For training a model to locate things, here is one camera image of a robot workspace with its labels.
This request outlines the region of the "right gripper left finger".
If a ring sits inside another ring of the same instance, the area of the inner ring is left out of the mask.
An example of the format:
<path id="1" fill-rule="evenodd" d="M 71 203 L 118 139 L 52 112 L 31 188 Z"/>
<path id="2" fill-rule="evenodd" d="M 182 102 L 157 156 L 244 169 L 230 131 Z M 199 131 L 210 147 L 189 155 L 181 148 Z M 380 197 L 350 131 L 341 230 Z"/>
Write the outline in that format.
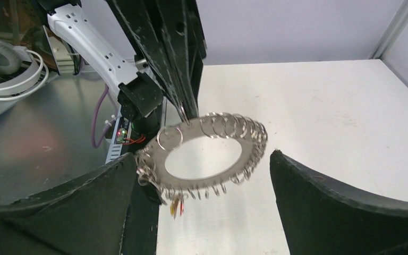
<path id="1" fill-rule="evenodd" d="M 0 205 L 0 254 L 155 254 L 159 208 L 128 153 L 59 186 Z"/>

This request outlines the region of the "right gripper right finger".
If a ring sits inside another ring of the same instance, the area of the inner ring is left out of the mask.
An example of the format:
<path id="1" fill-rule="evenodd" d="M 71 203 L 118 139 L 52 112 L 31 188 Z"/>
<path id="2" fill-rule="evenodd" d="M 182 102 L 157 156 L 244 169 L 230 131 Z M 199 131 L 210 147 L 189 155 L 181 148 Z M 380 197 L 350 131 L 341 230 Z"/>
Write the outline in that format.
<path id="1" fill-rule="evenodd" d="M 270 176 L 290 254 L 408 254 L 408 202 L 361 190 L 275 150 Z"/>

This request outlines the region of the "metal disc with keyrings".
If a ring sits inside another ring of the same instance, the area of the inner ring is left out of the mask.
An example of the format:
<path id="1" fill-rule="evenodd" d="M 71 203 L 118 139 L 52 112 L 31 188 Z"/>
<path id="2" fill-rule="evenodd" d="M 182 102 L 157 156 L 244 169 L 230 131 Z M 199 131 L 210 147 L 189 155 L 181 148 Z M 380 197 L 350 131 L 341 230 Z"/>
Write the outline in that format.
<path id="1" fill-rule="evenodd" d="M 212 112 L 166 126 L 136 153 L 138 182 L 163 204 L 220 196 L 226 183 L 251 178 L 267 142 L 266 127 L 240 114 Z"/>

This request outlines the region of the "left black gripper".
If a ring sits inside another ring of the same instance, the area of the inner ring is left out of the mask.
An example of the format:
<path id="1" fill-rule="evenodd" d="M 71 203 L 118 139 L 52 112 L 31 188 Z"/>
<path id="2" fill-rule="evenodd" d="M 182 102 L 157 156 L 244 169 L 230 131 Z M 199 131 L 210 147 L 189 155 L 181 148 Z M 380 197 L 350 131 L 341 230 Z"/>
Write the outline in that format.
<path id="1" fill-rule="evenodd" d="M 196 1 L 108 1 L 135 53 L 144 56 L 181 121 L 199 116 L 206 40 Z"/>

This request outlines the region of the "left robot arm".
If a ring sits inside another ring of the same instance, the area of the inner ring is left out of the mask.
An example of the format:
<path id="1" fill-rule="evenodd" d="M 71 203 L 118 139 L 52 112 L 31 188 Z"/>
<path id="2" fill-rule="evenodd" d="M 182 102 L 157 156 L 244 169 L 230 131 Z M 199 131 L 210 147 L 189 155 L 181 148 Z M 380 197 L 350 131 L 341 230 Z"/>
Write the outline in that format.
<path id="1" fill-rule="evenodd" d="M 50 30 L 71 45 L 117 96 L 129 121 L 148 116 L 168 99 L 182 121 L 199 116 L 198 93 L 206 53 L 196 1 L 108 1 L 134 47 L 141 70 L 110 46 L 77 1 L 40 1 Z"/>

